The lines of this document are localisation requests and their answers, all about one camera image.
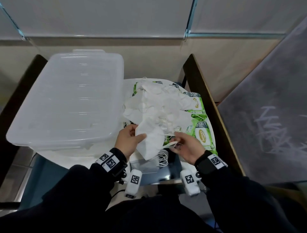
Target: person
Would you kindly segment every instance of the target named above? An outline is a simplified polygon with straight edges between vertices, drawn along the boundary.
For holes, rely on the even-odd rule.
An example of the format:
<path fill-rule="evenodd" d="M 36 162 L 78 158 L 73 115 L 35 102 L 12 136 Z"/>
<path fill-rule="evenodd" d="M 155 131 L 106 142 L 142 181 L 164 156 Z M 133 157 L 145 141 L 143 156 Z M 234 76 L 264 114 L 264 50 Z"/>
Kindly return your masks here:
<path fill-rule="evenodd" d="M 137 144 L 146 138 L 145 134 L 135 136 L 136 127 L 131 124 L 119 132 L 109 155 L 118 161 L 129 160 Z M 200 164 L 212 153 L 185 133 L 175 132 L 173 140 L 182 144 L 173 151 L 199 170 L 201 181 L 208 188 L 206 195 L 215 221 L 223 232 L 296 232 L 263 186 L 232 174 L 226 166 L 201 170 Z M 120 179 L 111 171 L 107 172 L 99 162 L 90 169 L 75 165 L 42 197 L 42 203 L 5 215 L 0 223 L 26 219 L 52 222 L 51 226 L 95 224 L 101 232 L 216 232 L 174 196 L 122 201 L 106 210 L 111 201 L 110 190 Z"/>

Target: beige wall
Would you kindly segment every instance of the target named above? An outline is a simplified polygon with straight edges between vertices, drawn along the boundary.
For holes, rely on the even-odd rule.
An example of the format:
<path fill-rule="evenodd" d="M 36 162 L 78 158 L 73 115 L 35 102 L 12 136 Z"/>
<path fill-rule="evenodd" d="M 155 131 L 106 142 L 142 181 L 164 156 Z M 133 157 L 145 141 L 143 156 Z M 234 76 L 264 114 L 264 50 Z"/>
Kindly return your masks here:
<path fill-rule="evenodd" d="M 181 81 L 182 65 L 194 53 L 214 100 L 220 101 L 278 42 L 275 39 L 216 38 L 189 38 L 186 41 L 33 38 L 32 44 L 0 42 L 0 105 L 12 92 L 4 92 L 3 83 L 16 85 L 36 54 L 49 59 L 55 53 L 73 49 L 103 49 L 121 54 L 125 62 L 125 78 L 148 77 L 171 81 Z"/>

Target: translucent plastic container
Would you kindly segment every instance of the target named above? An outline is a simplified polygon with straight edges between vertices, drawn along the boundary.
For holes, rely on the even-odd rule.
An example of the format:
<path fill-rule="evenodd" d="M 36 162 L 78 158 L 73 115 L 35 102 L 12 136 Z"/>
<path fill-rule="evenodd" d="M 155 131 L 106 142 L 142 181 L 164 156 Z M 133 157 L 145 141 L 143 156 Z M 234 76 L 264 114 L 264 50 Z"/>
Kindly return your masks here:
<path fill-rule="evenodd" d="M 7 140 L 35 151 L 88 148 L 116 136 L 124 61 L 103 50 L 53 55 L 35 81 Z"/>

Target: black sleeve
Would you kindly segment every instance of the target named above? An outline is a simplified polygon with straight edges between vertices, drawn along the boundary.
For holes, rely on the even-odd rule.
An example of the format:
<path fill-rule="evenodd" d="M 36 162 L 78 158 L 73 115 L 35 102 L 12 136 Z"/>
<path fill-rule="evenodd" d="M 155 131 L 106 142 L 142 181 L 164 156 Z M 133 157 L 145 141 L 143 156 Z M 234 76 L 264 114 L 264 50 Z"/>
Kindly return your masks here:
<path fill-rule="evenodd" d="M 207 151 L 195 163 L 207 159 Z M 297 232 L 277 201 L 259 183 L 235 176 L 227 167 L 200 174 L 207 199 L 223 232 Z"/>
<path fill-rule="evenodd" d="M 110 152 L 126 161 L 119 149 L 113 148 Z M 92 164 L 90 169 L 75 165 L 42 197 L 42 203 L 5 215 L 0 218 L 0 222 L 10 219 L 60 220 L 68 216 L 71 219 L 96 219 L 102 216 L 108 207 L 111 200 L 110 190 L 117 180 L 119 178 L 107 173 L 97 163 Z"/>

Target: hand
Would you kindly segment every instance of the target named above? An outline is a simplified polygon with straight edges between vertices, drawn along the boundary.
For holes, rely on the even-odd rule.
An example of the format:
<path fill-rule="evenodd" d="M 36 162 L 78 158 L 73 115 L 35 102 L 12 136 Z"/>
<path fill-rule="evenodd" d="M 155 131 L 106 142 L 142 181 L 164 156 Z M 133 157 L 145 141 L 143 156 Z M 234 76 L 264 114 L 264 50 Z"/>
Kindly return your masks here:
<path fill-rule="evenodd" d="M 205 148 L 200 141 L 186 133 L 175 132 L 175 138 L 172 138 L 172 141 L 178 141 L 182 146 L 170 148 L 170 150 L 179 154 L 189 164 L 194 165 L 196 160 L 205 153 Z"/>
<path fill-rule="evenodd" d="M 115 148 L 119 149 L 127 161 L 132 153 L 135 151 L 136 146 L 139 142 L 143 141 L 146 138 L 146 134 L 139 134 L 135 136 L 135 128 L 136 124 L 127 125 L 124 129 L 122 129 L 116 139 Z"/>

